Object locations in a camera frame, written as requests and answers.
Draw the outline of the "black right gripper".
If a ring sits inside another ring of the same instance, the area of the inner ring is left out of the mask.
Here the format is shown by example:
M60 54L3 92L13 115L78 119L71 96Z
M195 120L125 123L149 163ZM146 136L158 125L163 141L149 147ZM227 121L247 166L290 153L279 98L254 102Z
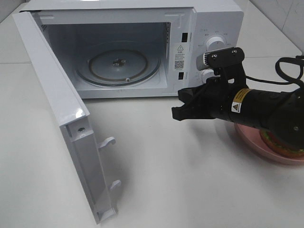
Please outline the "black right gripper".
M194 107L172 107L175 120L221 119L231 121L232 96L238 87L234 84L222 85L220 78L209 78L201 87L183 88L178 91L178 99L183 103L194 103Z

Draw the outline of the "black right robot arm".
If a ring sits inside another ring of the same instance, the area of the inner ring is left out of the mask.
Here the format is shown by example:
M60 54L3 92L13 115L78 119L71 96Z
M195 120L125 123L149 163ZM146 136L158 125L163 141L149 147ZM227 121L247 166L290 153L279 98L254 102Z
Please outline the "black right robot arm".
M296 92L249 89L212 77L201 86L178 91L178 97L184 103L172 108L178 121L218 118L268 130L290 144L304 138L304 102Z

